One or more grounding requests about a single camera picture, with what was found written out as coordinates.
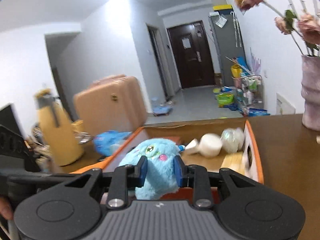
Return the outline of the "person left hand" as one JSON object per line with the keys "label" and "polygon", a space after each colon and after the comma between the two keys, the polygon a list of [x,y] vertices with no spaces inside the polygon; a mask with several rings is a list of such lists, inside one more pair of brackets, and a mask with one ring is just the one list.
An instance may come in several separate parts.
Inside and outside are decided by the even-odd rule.
{"label": "person left hand", "polygon": [[0,196],[0,214],[6,220],[13,220],[14,213],[10,203],[5,197]]}

